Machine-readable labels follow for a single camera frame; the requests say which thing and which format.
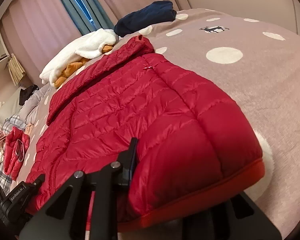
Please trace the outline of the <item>red down puffer jacket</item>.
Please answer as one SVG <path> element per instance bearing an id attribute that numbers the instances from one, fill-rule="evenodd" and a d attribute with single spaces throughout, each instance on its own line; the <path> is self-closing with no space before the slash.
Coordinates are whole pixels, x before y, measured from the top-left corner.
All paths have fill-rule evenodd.
<path id="1" fill-rule="evenodd" d="M 119 231 L 146 228 L 222 203 L 265 173 L 262 149 L 237 103 L 210 80 L 134 36 L 62 86 L 27 176 L 45 181 L 36 213 L 76 171 L 100 170 L 138 140 L 130 188 L 117 201 Z"/>

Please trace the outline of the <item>plaid grey bedding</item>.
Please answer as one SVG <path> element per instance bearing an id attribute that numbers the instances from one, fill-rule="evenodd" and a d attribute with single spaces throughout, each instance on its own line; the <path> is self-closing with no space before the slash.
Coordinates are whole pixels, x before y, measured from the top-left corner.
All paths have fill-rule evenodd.
<path id="1" fill-rule="evenodd" d="M 55 89 L 49 84 L 37 89 L 19 105 L 19 87 L 0 107 L 0 189 L 8 195 L 25 181 L 36 159 L 36 145 L 47 129 L 46 119 Z"/>

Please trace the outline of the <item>black garment on bed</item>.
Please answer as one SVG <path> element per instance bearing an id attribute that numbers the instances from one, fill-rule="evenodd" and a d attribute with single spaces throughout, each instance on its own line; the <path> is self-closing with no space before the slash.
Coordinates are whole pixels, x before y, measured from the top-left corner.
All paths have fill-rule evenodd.
<path id="1" fill-rule="evenodd" d="M 31 85 L 25 89 L 21 89 L 19 94 L 19 105 L 23 106 L 25 101 L 27 101 L 38 89 L 39 87 L 37 85 Z"/>

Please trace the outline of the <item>tan tassel hanging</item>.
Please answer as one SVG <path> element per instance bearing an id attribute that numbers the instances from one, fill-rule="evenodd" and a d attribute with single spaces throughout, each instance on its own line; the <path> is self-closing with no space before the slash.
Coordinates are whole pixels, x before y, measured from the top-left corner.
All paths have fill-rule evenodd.
<path id="1" fill-rule="evenodd" d="M 13 84 L 15 86 L 19 85 L 22 78 L 26 75 L 26 71 L 14 54 L 10 55 L 10 58 L 7 63 L 7 68 Z"/>

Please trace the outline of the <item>orange garment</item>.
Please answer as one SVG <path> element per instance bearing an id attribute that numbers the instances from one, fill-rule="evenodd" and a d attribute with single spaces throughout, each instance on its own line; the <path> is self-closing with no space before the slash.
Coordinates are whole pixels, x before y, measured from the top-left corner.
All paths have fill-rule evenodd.
<path id="1" fill-rule="evenodd" d="M 80 60 L 69 63 L 62 71 L 61 74 L 57 76 L 57 80 L 52 83 L 52 87 L 59 88 L 61 85 L 69 78 L 74 72 L 83 67 L 90 59 L 99 57 L 102 54 L 108 53 L 113 49 L 114 45 L 106 44 L 101 49 L 97 50 L 79 50 L 79 56 L 82 58 Z"/>

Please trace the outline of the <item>grey polka dot bedspread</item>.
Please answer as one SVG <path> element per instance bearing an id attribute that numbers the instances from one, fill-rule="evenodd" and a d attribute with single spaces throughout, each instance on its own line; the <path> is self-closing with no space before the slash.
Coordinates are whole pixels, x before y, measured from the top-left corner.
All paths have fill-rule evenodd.
<path id="1" fill-rule="evenodd" d="M 258 20 L 190 9 L 172 22 L 127 35 L 106 55 L 134 36 L 147 38 L 155 53 L 210 80 L 237 103 L 258 139 L 265 168 L 264 176 L 243 191 L 283 238 L 294 236 L 300 230 L 300 36 Z M 169 222 L 121 235 L 179 238 L 179 229 Z"/>

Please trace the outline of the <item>white fleece garment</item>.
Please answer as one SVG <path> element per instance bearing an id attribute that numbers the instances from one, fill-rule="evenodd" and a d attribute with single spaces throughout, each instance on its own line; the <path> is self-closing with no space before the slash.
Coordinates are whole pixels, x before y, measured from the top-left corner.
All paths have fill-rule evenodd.
<path id="1" fill-rule="evenodd" d="M 118 41 L 119 37 L 112 29 L 102 28 L 73 40 L 46 64 L 39 75 L 42 84 L 49 83 L 53 86 L 68 64 L 82 58 L 99 57 L 102 55 L 104 46 L 113 46 Z"/>

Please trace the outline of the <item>pink curtain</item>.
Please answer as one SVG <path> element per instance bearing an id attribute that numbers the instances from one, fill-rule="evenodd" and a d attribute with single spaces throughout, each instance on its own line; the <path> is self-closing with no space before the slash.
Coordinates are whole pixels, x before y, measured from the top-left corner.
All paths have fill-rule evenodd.
<path id="1" fill-rule="evenodd" d="M 111 23 L 130 12 L 161 0 L 97 0 Z M 188 0 L 169 0 L 176 11 L 189 9 Z M 81 33 L 61 0 L 13 0 L 0 20 L 0 31 L 9 52 L 26 70 L 30 80 L 41 85 L 45 65 Z"/>

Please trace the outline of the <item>teal curtain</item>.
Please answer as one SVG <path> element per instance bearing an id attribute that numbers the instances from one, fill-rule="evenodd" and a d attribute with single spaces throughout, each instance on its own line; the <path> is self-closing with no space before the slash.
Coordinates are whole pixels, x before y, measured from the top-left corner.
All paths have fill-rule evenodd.
<path id="1" fill-rule="evenodd" d="M 82 35 L 114 27 L 99 0 L 61 0 Z"/>

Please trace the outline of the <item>navy blue fleece garment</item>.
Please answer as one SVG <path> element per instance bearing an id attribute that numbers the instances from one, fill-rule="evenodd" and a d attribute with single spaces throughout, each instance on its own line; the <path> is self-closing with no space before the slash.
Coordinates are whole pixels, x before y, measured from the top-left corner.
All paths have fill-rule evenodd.
<path id="1" fill-rule="evenodd" d="M 171 1 L 155 1 L 118 20 L 114 26 L 114 32 L 124 37 L 152 24 L 172 22 L 175 20 L 176 15 L 177 12 L 173 9 Z"/>

